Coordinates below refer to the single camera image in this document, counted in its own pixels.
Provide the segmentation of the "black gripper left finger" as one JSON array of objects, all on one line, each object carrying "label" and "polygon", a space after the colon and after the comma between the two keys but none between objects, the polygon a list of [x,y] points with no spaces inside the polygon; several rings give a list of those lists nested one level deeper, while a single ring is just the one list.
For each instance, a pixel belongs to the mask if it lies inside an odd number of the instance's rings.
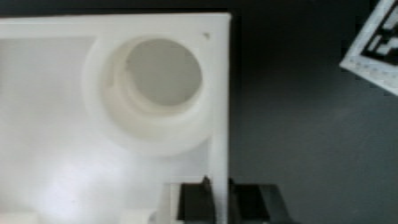
[{"label": "black gripper left finger", "polygon": [[202,177],[197,183],[181,184],[175,219],[183,224],[215,224],[215,202],[207,177]]}]

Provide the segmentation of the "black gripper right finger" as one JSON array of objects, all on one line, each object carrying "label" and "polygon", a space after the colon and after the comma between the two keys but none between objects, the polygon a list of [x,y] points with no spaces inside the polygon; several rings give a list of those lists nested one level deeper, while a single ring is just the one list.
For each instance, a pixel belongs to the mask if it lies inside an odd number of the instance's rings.
[{"label": "black gripper right finger", "polygon": [[229,181],[227,224],[296,224],[275,184]]}]

